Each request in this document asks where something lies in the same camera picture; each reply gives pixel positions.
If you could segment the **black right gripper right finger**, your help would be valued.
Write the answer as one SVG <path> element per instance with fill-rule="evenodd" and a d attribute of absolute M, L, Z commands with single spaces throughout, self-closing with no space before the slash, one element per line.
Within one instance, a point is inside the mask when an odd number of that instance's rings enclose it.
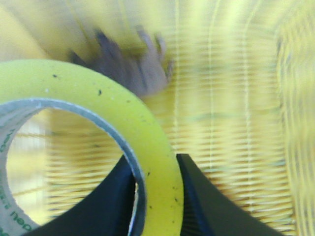
<path fill-rule="evenodd" d="M 279 236 L 221 193 L 189 154 L 177 154 L 184 184 L 183 236 Z"/>

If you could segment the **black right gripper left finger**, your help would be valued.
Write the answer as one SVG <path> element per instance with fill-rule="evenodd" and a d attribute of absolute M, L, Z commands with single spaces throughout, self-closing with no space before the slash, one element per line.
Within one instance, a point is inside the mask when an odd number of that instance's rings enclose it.
<path fill-rule="evenodd" d="M 30 236 L 126 236 L 133 211 L 135 181 L 121 157 L 109 175 L 67 212 L 32 230 Z"/>

